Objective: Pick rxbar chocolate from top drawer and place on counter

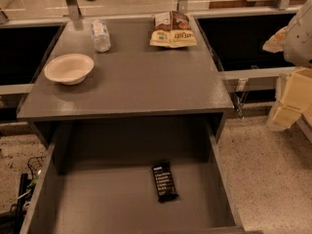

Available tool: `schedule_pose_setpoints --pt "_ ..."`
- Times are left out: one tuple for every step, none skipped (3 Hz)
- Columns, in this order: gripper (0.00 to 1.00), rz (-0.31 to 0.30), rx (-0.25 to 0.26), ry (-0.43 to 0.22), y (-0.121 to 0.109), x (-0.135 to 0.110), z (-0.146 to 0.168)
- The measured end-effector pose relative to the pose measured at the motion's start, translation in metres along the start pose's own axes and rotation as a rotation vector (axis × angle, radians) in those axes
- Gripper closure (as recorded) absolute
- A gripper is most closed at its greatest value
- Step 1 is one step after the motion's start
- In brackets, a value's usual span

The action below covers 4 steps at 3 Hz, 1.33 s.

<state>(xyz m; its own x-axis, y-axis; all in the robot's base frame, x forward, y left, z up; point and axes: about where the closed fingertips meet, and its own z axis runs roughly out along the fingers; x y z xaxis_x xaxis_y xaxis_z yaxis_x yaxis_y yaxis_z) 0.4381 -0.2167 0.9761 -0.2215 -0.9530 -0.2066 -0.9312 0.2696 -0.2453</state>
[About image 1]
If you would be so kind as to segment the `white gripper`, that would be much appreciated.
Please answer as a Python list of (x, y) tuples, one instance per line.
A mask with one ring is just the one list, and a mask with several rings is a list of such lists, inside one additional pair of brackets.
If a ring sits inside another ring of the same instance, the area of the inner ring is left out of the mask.
[(312, 104), (312, 0), (307, 0), (291, 19), (262, 46), (269, 53), (284, 51), (286, 61), (297, 67), (281, 74), (276, 84), (274, 102), (267, 127), (281, 132), (289, 129)]

